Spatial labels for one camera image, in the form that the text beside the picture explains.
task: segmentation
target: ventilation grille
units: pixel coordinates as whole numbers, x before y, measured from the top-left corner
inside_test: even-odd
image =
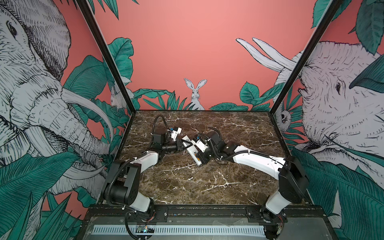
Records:
[[[155,235],[235,235],[263,237],[263,226],[212,226],[212,225],[151,225]],[[136,232],[136,225],[129,225]],[[124,225],[95,225],[92,235],[128,235]]]

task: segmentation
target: brown marble surface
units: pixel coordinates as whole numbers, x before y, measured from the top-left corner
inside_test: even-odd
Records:
[[[284,157],[267,113],[137,112],[120,158],[140,155],[148,147],[154,118],[162,114],[169,127],[181,127],[179,137],[221,131],[225,141]],[[156,127],[164,128],[161,118]],[[157,204],[263,204],[278,187],[277,180],[249,166],[211,160],[197,166],[187,151],[166,155],[141,175],[139,191]]]

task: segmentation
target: black cable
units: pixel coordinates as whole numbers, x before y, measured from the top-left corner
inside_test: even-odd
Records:
[[[138,237],[136,237],[135,235],[132,234],[131,230],[129,229],[129,225],[128,225],[128,214],[130,212],[126,212],[125,213],[125,216],[124,216],[124,223],[125,223],[125,228],[127,229],[127,232],[128,234],[130,235],[131,238],[135,239],[135,240],[139,240]],[[140,237],[140,239],[145,239],[147,237],[147,239],[149,239],[150,237],[152,237],[152,235],[149,235],[149,236],[144,236],[144,237]]]
[[[117,180],[117,178],[119,177],[120,173],[133,161],[135,161],[136,158],[132,158],[128,161],[126,161],[125,163],[123,163],[123,165],[121,165],[119,167],[119,169],[117,170],[117,172],[115,173],[115,175],[113,176],[113,179],[111,181],[111,183],[108,185],[108,188],[107,188],[107,193],[106,193],[106,196],[105,196],[105,200],[107,201],[107,204],[110,205],[110,206],[115,206],[115,207],[122,207],[123,205],[122,204],[114,204],[112,203],[111,201],[111,190],[112,190],[112,187],[115,183],[115,181]]]
[[[217,134],[219,135],[219,137],[221,138],[221,133],[219,130],[217,130],[216,128],[214,127],[208,127],[209,129],[212,129],[213,131],[217,132]]]

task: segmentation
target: elephant eye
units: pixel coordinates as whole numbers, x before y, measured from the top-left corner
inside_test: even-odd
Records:
[[[7,21],[7,27],[9,29],[9,31],[11,32],[12,36],[15,38],[16,35],[17,35],[17,31],[16,29],[12,26],[12,23],[10,23],[9,21]]]
[[[340,95],[340,88],[341,88],[341,84],[337,83],[336,84],[336,91],[339,93],[339,95]]]

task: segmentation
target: teal leaf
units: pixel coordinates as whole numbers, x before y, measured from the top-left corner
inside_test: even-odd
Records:
[[[106,83],[103,63],[88,55],[80,66],[74,68],[63,88],[86,99],[94,99],[103,91]]]
[[[192,103],[188,103],[184,108],[183,108],[183,110],[189,110],[189,108],[193,108],[195,105],[193,104],[192,106],[191,106],[191,104]]]
[[[296,146],[298,144],[297,142],[295,142],[293,140],[289,140],[289,139],[284,139],[284,141],[286,144],[290,144],[290,145],[294,145],[294,146]]]
[[[143,98],[144,102],[148,103],[149,105],[151,105],[152,107],[156,108],[157,110],[164,110],[164,108],[161,108],[159,105]]]
[[[312,28],[316,27],[319,24],[321,17],[323,16],[324,11],[326,10],[330,0],[317,0],[313,8],[313,24]],[[344,0],[343,3],[338,8],[335,13],[332,21],[335,20],[351,3],[351,0]]]
[[[300,137],[299,135],[296,135],[296,134],[286,134],[286,133],[282,133],[283,137],[287,138],[287,139],[300,139],[300,140],[304,140],[302,137]]]
[[[285,109],[289,109],[289,103],[291,102],[291,96],[292,96],[292,90],[293,90],[293,87],[291,87],[288,91],[288,95],[287,95],[287,104],[286,104],[286,107]]]
[[[228,111],[248,111],[247,106],[235,106],[228,109]]]
[[[172,94],[168,97],[167,100],[167,109],[171,109],[171,106],[174,104],[176,98],[175,91],[172,92]]]
[[[179,106],[179,109],[178,110],[182,110],[183,107],[184,107],[184,102],[187,100],[187,98],[184,98],[184,100],[180,103],[180,106]]]
[[[259,88],[246,82],[240,90],[240,99],[243,103],[251,104],[251,101],[259,97]]]
[[[96,199],[92,198],[83,187],[78,187],[75,191],[77,192],[77,199],[83,204],[83,207],[89,207],[96,203]]]
[[[64,215],[65,209],[67,207],[67,203],[71,195],[69,195],[62,203],[58,205],[58,207],[52,211],[49,217],[44,221],[39,230],[36,232],[33,240],[42,240],[48,237],[50,238],[56,230],[60,227],[60,220]]]
[[[133,72],[132,60],[133,46],[129,38],[116,38],[111,44],[108,44],[109,51],[116,63],[121,76],[131,78]],[[114,79],[108,80],[108,83],[114,84]]]
[[[228,111],[230,108],[236,107],[237,105],[234,103],[219,103],[213,107],[211,107],[211,110],[214,111]]]
[[[294,129],[294,128],[288,128],[288,130],[286,132],[289,132],[289,133],[298,133],[298,134],[301,134],[301,135],[305,135],[303,132],[297,130],[297,129]]]
[[[361,3],[357,20],[356,35],[365,49],[376,54],[384,34],[384,3]]]
[[[171,92],[167,90],[155,90],[155,89],[145,89],[145,88],[142,88],[133,92],[135,98],[141,98],[143,95],[149,98],[157,98],[157,93],[159,93],[160,95],[163,95],[163,94],[171,95]]]
[[[26,154],[0,168],[0,199],[2,199],[0,235],[14,226],[30,193],[33,196],[34,206],[76,160],[80,160],[80,157],[71,152],[50,157],[31,157]]]
[[[270,105],[270,103],[266,103],[263,105],[257,105],[257,106],[254,106],[251,109],[251,111],[269,111],[270,110],[269,105]]]
[[[332,139],[330,139],[327,136],[326,136],[326,138],[328,138],[331,142],[335,143],[337,146],[343,148],[345,151],[353,153],[359,157],[363,157],[365,159],[368,159],[368,160],[375,162],[375,163],[379,164],[380,166],[384,167],[384,157],[381,157],[379,155],[375,155],[372,153],[360,152],[360,151],[356,151],[353,149],[349,149],[349,148],[343,147],[342,145],[336,143],[335,141],[333,141]]]
[[[313,24],[312,28],[319,24],[324,11],[327,9],[330,0],[317,0],[313,8]]]
[[[117,19],[119,19],[118,4],[116,3],[116,0],[104,0],[104,2],[113,12],[113,14],[117,17]]]
[[[301,94],[298,94],[292,101],[291,103],[289,104],[288,106],[288,109],[291,109],[296,103],[297,101],[301,98]]]
[[[91,101],[94,104],[96,104],[107,115],[109,121],[112,124],[112,127],[118,127],[118,126],[124,127],[124,124],[120,123],[120,118],[123,117],[123,116],[126,116],[126,115],[123,115],[120,112],[118,112],[117,107],[112,107],[108,103],[106,103],[104,101],[102,102],[99,99],[96,99],[96,100],[93,99]],[[85,108],[85,107],[81,107],[81,109],[83,110],[83,112],[85,114],[87,114],[87,116],[91,120],[93,120],[95,122],[101,122],[101,124],[103,126],[106,125],[104,120],[97,113],[95,113],[94,111],[92,111],[92,110],[90,110],[88,108]]]
[[[89,5],[92,8],[93,14],[95,14],[95,5],[93,4],[93,0],[88,0],[88,2],[89,2]]]
[[[279,84],[273,86],[272,88],[270,88],[269,90],[267,90],[260,97],[267,97],[267,100],[274,98],[277,94],[279,94],[281,92],[283,87],[284,87],[284,83],[279,83]]]
[[[157,96],[159,97],[159,103],[160,103],[160,106],[162,109],[166,109],[166,106],[164,104],[164,100],[163,98],[161,97],[161,95],[159,93],[157,93]]]
[[[103,8],[104,12],[105,12],[105,8],[104,8],[104,5],[103,5],[103,0],[97,0],[99,2],[99,4],[101,5],[101,7]]]
[[[131,100],[132,100],[132,104],[135,107],[135,109],[139,110],[140,109],[140,104],[139,104],[139,101],[137,100],[137,98],[131,98]]]
[[[31,209],[32,193],[29,195],[28,201],[26,202],[19,219],[12,228],[12,231],[9,233],[7,240],[23,240]]]
[[[382,239],[384,190],[367,177],[330,162],[318,162],[312,155],[292,149],[310,178],[308,192],[327,215],[334,207],[336,191],[343,215],[343,234],[351,240]]]
[[[295,122],[295,123],[291,123],[291,125],[290,125],[291,128],[302,127],[302,126],[303,126],[302,122]]]
[[[355,171],[358,172],[358,173],[360,173],[361,175],[366,176],[366,177],[369,178],[371,181],[373,181],[373,179],[371,178],[371,176],[368,175],[367,173],[365,173],[359,166],[356,168]]]
[[[353,32],[355,32],[356,31],[356,26],[354,26],[353,28],[352,28],[352,30],[351,31],[349,31],[349,33],[348,34],[350,34],[350,33],[353,33]]]
[[[349,88],[360,86],[384,93],[384,55],[381,55],[364,69],[349,85]]]
[[[255,99],[252,99],[252,100],[251,100],[251,104],[252,104],[252,106],[256,106],[256,105],[259,105],[260,103],[265,103],[265,102],[268,101],[269,99],[268,99],[268,96],[255,98]]]

